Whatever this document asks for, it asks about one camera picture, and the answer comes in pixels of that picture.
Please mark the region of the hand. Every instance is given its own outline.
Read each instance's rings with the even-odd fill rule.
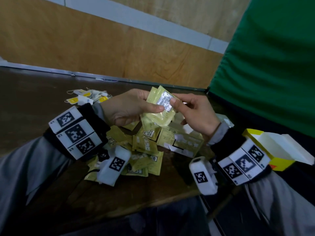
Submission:
[[[148,95],[148,91],[131,89],[102,102],[100,105],[102,106],[106,123],[110,126],[125,126],[139,121],[140,115],[143,113],[160,113],[164,111],[163,106],[146,102]]]
[[[185,119],[182,125],[189,124],[189,126],[208,137],[210,139],[220,125],[220,120],[215,114],[209,100],[206,96],[195,94],[176,94],[174,96],[179,99],[171,98],[170,104],[176,110],[181,112]]]

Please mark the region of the white wall strip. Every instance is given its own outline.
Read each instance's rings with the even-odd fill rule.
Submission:
[[[224,54],[228,42],[111,0],[49,0],[101,18]]]

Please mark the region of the forearm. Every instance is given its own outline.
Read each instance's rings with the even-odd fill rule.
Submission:
[[[94,113],[102,120],[99,104]],[[0,158],[0,232],[7,218],[34,197],[43,183],[51,183],[74,159],[66,157],[44,137],[34,139]]]

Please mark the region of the person's left hand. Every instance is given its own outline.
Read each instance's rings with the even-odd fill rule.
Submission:
[[[160,113],[164,111],[163,106],[146,102],[148,95],[148,91],[131,89],[102,102],[100,105],[102,106],[106,123],[110,126],[125,126],[139,121],[140,115],[143,113]]]

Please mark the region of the person's right hand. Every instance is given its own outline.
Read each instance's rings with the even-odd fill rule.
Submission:
[[[211,138],[220,125],[220,120],[215,114],[208,98],[206,96],[195,94],[176,94],[179,99],[171,98],[170,104],[185,117],[182,125],[188,125],[195,131]]]

